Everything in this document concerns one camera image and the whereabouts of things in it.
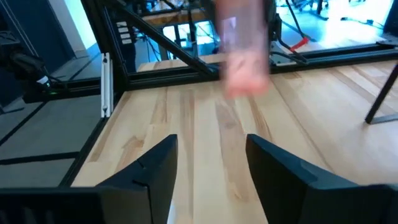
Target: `wooden tabletop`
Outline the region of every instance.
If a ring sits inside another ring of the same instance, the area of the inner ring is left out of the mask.
[[[395,63],[274,75],[267,94],[234,100],[219,82],[125,92],[73,186],[94,186],[178,134],[169,223],[266,223],[247,133],[359,184],[398,182],[397,123],[363,122]],[[396,111],[393,88],[380,114]]]
[[[183,4],[183,0],[169,0],[174,6],[181,6]],[[159,1],[157,5],[152,9],[152,11],[161,11],[171,9],[166,3],[163,1]],[[206,20],[206,16],[201,9],[191,10],[192,20],[193,21],[204,21]],[[169,12],[154,16],[145,16],[143,17],[145,21],[152,24],[153,26],[164,26],[165,24],[181,24],[188,22],[188,11],[182,10],[180,12]]]

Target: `black metal bar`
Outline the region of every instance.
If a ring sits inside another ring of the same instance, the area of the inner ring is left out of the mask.
[[[171,12],[180,12],[182,9],[177,8],[177,9],[162,9],[162,10],[157,10],[157,11],[152,11],[152,12],[142,12],[139,14],[141,17],[146,17],[146,16],[157,16],[157,15],[162,15],[166,13],[171,13]]]
[[[93,148],[96,140],[98,139],[98,136],[100,136],[103,128],[105,127],[106,122],[108,121],[107,118],[102,118],[100,121],[97,123],[95,126],[93,132],[90,134],[88,137],[86,143],[83,145],[81,148],[80,152],[78,153],[75,161],[73,161],[73,164],[70,166],[68,169],[67,173],[61,180],[59,186],[63,187],[69,187],[75,180],[77,174],[79,173],[82,165],[87,159],[88,154],[90,153],[91,149]]]
[[[343,65],[352,65],[359,63],[378,62],[382,60],[394,60],[398,58],[397,50],[383,50],[376,52],[367,52],[362,54],[347,54],[332,57],[313,58],[308,60],[308,65],[286,65],[271,67],[271,74],[297,72],[301,70],[311,70],[318,68],[328,68]],[[189,67],[171,68],[165,70],[156,70],[137,74],[136,77],[130,76],[130,85],[128,90],[139,90],[145,88],[157,88],[162,86],[184,85],[198,82],[209,82],[219,79],[216,77],[201,76],[194,69]]]
[[[127,70],[123,65],[123,58],[116,47],[116,39],[113,37],[113,29],[110,26],[110,18],[104,4],[98,0],[80,0],[85,9],[90,26],[96,37],[101,53],[110,54],[114,61],[113,76],[114,90],[124,91],[127,81]]]
[[[27,156],[12,159],[1,159],[0,165],[11,165],[11,164],[23,164],[28,162],[45,162],[45,161],[56,161],[61,159],[74,159],[79,152],[64,152],[56,154],[47,154],[40,156]]]
[[[206,66],[205,62],[203,62],[199,58],[194,58],[188,53],[186,53],[184,50],[178,47],[176,43],[166,38],[164,35],[158,32],[154,27],[148,24],[137,14],[128,10],[126,8],[126,5],[123,4],[121,1],[118,0],[103,0],[103,1],[107,3],[108,7],[113,8],[116,12],[118,12],[119,16],[123,16],[123,19],[126,22],[134,24],[134,27],[137,27],[143,33],[148,35],[152,40],[156,41],[166,50],[173,53],[176,57],[185,62],[187,65],[193,67],[203,75],[209,75],[209,76],[213,75],[213,72]]]
[[[180,37],[180,31],[178,29],[178,25],[174,25],[174,33],[175,33],[175,43],[181,47],[181,37]]]
[[[100,86],[91,86],[86,88],[74,88],[69,89],[68,91],[63,91],[57,94],[29,94],[23,96],[23,99],[26,103],[35,103],[40,101],[52,101],[52,100],[62,100],[69,98],[78,98],[84,96],[93,96],[101,94]]]
[[[390,89],[397,80],[397,77],[398,77],[398,64],[394,67],[393,71],[391,72],[390,76],[386,81],[386,84],[384,84],[384,86],[382,87],[379,95],[377,96],[371,109],[369,110],[368,115],[366,115],[365,122],[367,122],[368,124],[388,122],[398,119],[398,114],[387,115],[378,118],[374,117],[374,115],[379,110],[381,104],[383,103],[384,99],[386,98],[387,94],[390,92]]]
[[[101,85],[101,78],[85,78],[83,80],[72,80],[67,82],[68,88],[84,88],[89,86],[99,86]]]
[[[392,49],[394,49],[394,46],[365,44],[365,45],[352,46],[352,47],[339,47],[334,49],[313,50],[310,52],[302,52],[300,54],[307,59],[311,59],[311,58],[330,57],[336,55],[346,55],[346,54],[359,55],[366,52],[375,52],[375,51],[392,50]]]
[[[11,136],[13,136],[15,133],[17,133],[18,130],[20,130],[23,125],[25,125],[33,116],[35,116],[45,105],[47,102],[43,102],[40,104],[38,107],[36,107],[35,110],[33,110],[26,118],[24,118],[15,128],[13,128],[10,132],[8,132],[1,140],[0,140],[0,146],[2,146]]]

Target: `wood grain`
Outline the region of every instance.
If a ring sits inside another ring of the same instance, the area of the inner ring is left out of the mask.
[[[192,21],[204,21],[207,20],[205,14],[201,9],[193,9]],[[182,24],[187,23],[188,11],[181,10],[180,12],[169,12],[153,16],[144,16],[143,19],[153,26],[166,26],[167,24]]]
[[[261,96],[219,82],[126,92],[73,186],[93,186],[169,134],[178,171],[169,223],[266,223],[244,140],[258,134],[359,184],[398,182],[398,125],[363,119],[395,61],[273,75]],[[379,114],[398,111],[398,88]]]

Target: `black metal frame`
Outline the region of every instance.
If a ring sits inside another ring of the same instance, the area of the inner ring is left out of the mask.
[[[170,85],[183,85],[188,83],[208,82],[218,80],[218,64],[206,64],[198,58],[192,57],[183,51],[176,43],[170,41],[158,29],[149,25],[137,14],[121,6],[122,0],[81,0],[89,18],[89,22],[96,36],[99,49],[102,53],[109,52],[114,63],[114,90],[117,93],[115,105],[124,91],[138,90],[143,88],[155,88]],[[169,68],[162,70],[151,70],[148,72],[128,73],[123,62],[118,45],[115,41],[115,34],[110,28],[109,10],[116,10],[125,18],[127,23],[134,24],[139,30],[151,39],[158,42],[164,49],[183,60],[188,67]],[[299,70],[310,70],[316,68],[327,68],[357,63],[377,62],[398,58],[398,50],[392,45],[368,44],[356,47],[345,47],[339,49],[316,50],[302,53],[308,64],[295,64],[271,67],[271,74],[296,72]],[[7,141],[17,130],[33,117],[50,100],[74,98],[81,96],[99,95],[100,78],[87,80],[71,80],[67,82],[67,90],[57,95],[29,94],[24,96],[26,102],[43,101],[43,103],[15,127],[6,137],[0,140],[0,145]],[[69,171],[60,183],[61,186],[70,186],[76,177],[80,167],[91,151],[95,141],[103,130],[108,119],[101,119],[85,145],[79,152],[72,154],[44,155],[40,157],[17,158],[3,161],[4,164],[15,164],[16,162],[48,161],[54,159],[75,158]]]
[[[397,77],[398,77],[398,64],[394,67],[393,71],[391,72],[386,81],[386,84],[384,84],[384,86],[381,88],[379,95],[377,96],[371,109],[369,110],[368,115],[366,115],[365,122],[367,122],[368,124],[379,124],[390,121],[398,121],[398,113],[380,116],[377,118],[374,117],[374,115],[379,110],[381,104],[383,103],[384,99],[386,98],[387,94],[390,92],[390,89],[396,82]]]

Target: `gray floor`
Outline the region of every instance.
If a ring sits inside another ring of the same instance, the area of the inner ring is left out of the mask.
[[[81,70],[97,50],[89,57],[82,57],[64,65],[52,74],[61,80]],[[101,56],[86,66],[78,78],[100,76]],[[6,111],[23,108],[22,111],[0,116],[0,139],[15,128],[41,103],[25,104],[18,99],[5,107]],[[100,120],[100,96],[87,96],[48,102],[17,133],[0,146],[0,160],[27,156],[41,156],[63,152],[78,152]],[[31,162],[0,166],[0,188],[4,187],[56,187],[70,168],[73,159],[47,162]]]

